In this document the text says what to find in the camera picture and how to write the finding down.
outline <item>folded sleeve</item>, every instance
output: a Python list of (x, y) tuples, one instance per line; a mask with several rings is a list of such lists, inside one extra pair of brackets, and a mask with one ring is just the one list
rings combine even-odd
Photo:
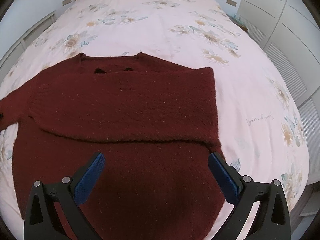
[(28, 101), (37, 85), (37, 79), (35, 76), (0, 101), (0, 130), (19, 122), (22, 115), (27, 113)]

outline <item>mattress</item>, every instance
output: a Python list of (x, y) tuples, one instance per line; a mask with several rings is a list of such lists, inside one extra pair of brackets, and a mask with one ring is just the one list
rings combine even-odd
[[(295, 206), (309, 172), (299, 112), (276, 67), (215, 0), (77, 0), (19, 58), (2, 82), (0, 99), (80, 52), (93, 57), (143, 52), (194, 69), (213, 68), (227, 163), (257, 182), (279, 179), (289, 211)], [(12, 178), (17, 131), (14, 124), (0, 133), (0, 213), (21, 240), (23, 220)], [(255, 203), (238, 239), (245, 238), (257, 208)], [(223, 205), (206, 239), (232, 209)]]

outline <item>white wardrobe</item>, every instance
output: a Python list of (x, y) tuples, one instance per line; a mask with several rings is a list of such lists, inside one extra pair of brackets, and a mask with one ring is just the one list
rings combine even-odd
[(242, 0), (237, 18), (292, 94), (307, 137), (308, 184), (320, 181), (320, 29), (301, 0)]

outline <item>sweater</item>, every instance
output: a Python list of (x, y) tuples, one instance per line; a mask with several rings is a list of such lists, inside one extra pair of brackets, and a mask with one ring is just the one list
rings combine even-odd
[(34, 181), (72, 176), (97, 151), (106, 167), (80, 208), (103, 239), (202, 240), (222, 208), (207, 166), (221, 153), (211, 68), (79, 54), (10, 93), (0, 113), (1, 130), (19, 123), (12, 173), (22, 217)]

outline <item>silver screw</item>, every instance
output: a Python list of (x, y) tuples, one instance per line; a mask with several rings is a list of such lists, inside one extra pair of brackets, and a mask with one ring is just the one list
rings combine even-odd
[(38, 187), (39, 185), (40, 185), (40, 181), (39, 180), (35, 181), (34, 184), (33, 184), (33, 186), (35, 186), (35, 187)]
[(277, 179), (274, 179), (274, 180), (273, 180), (273, 183), (274, 183), (275, 185), (277, 185), (277, 186), (280, 186), (280, 185), (281, 185), (280, 181), (277, 180)]
[(68, 183), (70, 181), (70, 178), (69, 177), (64, 177), (63, 179), (62, 179), (62, 182), (63, 183)]
[(251, 178), (249, 176), (244, 176), (243, 181), (249, 183), (251, 181)]

